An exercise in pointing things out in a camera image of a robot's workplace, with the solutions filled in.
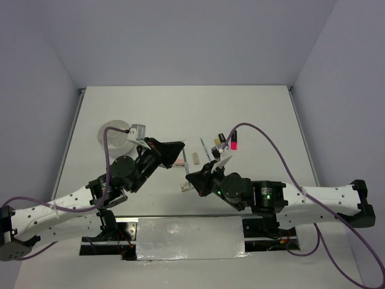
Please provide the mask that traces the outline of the blue capped black highlighter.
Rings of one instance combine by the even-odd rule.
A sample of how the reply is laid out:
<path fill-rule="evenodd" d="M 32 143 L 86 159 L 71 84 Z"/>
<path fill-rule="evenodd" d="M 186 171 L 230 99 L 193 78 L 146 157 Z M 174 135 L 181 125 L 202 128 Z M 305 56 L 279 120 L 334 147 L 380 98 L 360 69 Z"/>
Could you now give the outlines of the blue capped black highlighter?
<path fill-rule="evenodd" d="M 219 138 L 221 144 L 226 142 L 226 138 L 225 138 L 223 133 L 219 133 L 218 138 Z"/>

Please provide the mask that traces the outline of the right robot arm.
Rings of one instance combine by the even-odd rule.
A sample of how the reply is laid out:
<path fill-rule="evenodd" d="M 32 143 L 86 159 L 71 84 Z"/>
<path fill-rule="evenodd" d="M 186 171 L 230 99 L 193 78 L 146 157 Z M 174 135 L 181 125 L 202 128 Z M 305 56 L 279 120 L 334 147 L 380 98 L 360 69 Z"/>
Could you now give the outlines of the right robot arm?
<path fill-rule="evenodd" d="M 238 173 L 226 175 L 210 162 L 186 180 L 199 196 L 213 193 L 237 211 L 251 209 L 262 220 L 262 230 L 276 235 L 281 229 L 344 219 L 353 228 L 375 225 L 365 181 L 356 179 L 342 187 L 302 187 L 280 181 L 253 181 Z"/>

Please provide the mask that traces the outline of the blue clear pen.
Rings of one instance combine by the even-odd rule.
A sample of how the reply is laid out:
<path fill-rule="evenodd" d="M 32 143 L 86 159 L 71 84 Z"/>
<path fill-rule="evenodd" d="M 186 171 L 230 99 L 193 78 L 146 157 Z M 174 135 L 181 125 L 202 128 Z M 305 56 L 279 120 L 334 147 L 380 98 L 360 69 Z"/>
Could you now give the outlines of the blue clear pen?
<path fill-rule="evenodd" d="M 209 154 L 209 152 L 208 152 L 208 150 L 207 150 L 207 147 L 206 147 L 206 145 L 205 145 L 203 139 L 200 138 L 200 141 L 201 141 L 201 144 L 202 144 L 202 146 L 203 146 L 203 150 L 204 150 L 204 152 L 205 152 L 205 155 L 206 155 L 207 158 L 208 158 L 208 161 L 211 162 L 210 154 Z"/>

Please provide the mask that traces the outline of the beige long eraser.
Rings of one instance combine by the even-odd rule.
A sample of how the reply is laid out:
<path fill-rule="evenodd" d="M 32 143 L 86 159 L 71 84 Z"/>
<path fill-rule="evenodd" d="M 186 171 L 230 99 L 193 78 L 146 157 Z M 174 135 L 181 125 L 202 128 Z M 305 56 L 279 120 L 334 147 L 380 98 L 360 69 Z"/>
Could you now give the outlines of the beige long eraser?
<path fill-rule="evenodd" d="M 194 164 L 195 165 L 197 165 L 197 164 L 200 164 L 200 160 L 199 160 L 199 155 L 198 155 L 198 153 L 193 153 L 192 154 L 192 159 L 193 159 L 193 162 L 194 162 Z"/>

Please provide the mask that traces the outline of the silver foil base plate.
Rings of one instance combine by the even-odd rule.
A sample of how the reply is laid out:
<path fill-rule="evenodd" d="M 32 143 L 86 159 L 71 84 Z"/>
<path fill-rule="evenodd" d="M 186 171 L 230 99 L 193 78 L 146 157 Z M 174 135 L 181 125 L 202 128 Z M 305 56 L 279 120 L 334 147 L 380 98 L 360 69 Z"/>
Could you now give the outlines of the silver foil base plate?
<path fill-rule="evenodd" d="M 140 219 L 136 254 L 141 261 L 242 258 L 247 256 L 242 219 L 238 216 Z"/>

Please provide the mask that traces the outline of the white round container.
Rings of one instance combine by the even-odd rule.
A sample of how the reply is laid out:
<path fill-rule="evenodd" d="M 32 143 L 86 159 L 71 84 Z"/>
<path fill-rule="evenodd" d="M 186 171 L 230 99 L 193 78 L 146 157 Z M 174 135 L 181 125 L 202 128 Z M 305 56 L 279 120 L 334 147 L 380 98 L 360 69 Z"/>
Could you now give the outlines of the white round container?
<path fill-rule="evenodd" d="M 102 125 L 97 133 L 97 140 L 102 149 L 104 149 L 103 134 L 105 128 L 112 126 L 118 129 L 129 129 L 130 124 L 124 120 L 111 120 Z M 128 135 L 123 132 L 118 132 L 109 129 L 107 133 L 107 145 L 110 158 L 117 158 L 122 155 L 127 155 L 134 148 L 134 144 L 128 141 Z"/>

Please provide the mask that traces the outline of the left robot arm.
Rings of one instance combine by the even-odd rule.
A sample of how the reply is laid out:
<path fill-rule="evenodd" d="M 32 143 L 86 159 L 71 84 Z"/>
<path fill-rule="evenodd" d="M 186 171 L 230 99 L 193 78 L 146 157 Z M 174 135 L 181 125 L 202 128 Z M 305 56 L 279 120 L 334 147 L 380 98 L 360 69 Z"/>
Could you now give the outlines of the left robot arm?
<path fill-rule="evenodd" d="M 16 210 L 6 201 L 1 207 L 1 261 L 30 259 L 35 247 L 49 248 L 73 237 L 101 236 L 113 239 L 118 232 L 111 209 L 126 202 L 127 193 L 136 193 L 154 171 L 170 169 L 185 147 L 182 141 L 159 142 L 145 138 L 138 156 L 120 156 L 108 162 L 106 173 L 67 196 Z"/>

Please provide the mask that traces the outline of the white staple box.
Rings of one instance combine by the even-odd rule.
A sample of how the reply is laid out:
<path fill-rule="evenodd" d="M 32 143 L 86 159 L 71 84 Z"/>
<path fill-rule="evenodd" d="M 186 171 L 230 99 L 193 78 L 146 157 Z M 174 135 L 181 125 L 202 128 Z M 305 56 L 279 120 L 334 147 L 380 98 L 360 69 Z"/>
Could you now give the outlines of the white staple box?
<path fill-rule="evenodd" d="M 184 182 L 180 184 L 180 190 L 181 192 L 187 192 L 192 190 L 192 185 L 189 182 Z"/>

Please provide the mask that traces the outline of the pink capped black highlighter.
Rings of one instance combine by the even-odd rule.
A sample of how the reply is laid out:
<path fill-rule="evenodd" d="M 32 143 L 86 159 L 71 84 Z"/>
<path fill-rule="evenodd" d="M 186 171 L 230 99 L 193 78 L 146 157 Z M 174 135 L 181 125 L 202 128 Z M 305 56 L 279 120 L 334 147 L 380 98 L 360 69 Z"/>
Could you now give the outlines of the pink capped black highlighter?
<path fill-rule="evenodd" d="M 237 130 L 234 130 L 230 140 L 231 140 L 231 142 L 230 142 L 231 150 L 236 151 L 238 148 L 238 132 L 237 132 Z"/>

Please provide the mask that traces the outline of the black mounting rail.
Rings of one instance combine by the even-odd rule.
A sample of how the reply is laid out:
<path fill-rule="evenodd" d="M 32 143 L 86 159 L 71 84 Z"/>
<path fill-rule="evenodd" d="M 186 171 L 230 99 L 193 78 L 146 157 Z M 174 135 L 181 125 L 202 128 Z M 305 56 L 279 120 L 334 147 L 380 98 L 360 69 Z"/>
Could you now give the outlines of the black mounting rail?
<path fill-rule="evenodd" d="M 243 217 L 242 229 L 246 252 L 264 252 L 285 250 L 289 245 L 291 250 L 298 250 L 297 233 L 295 228 L 289 230 L 273 229 L 264 224 L 261 217 Z M 136 240 L 139 221 L 120 218 L 117 221 L 118 236 L 104 240 L 102 237 L 84 237 L 81 240 L 80 256 L 119 256 L 125 261 L 137 260 Z"/>

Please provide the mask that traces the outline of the green clear pen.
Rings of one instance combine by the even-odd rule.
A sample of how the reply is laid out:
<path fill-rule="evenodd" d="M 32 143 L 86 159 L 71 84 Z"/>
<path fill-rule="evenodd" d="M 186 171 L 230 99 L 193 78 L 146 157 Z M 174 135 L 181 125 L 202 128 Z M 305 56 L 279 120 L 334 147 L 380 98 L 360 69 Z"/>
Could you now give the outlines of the green clear pen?
<path fill-rule="evenodd" d="M 187 161 L 184 161 L 184 167 L 185 167 L 185 174 L 188 175 L 189 174 L 189 166 L 188 166 Z"/>

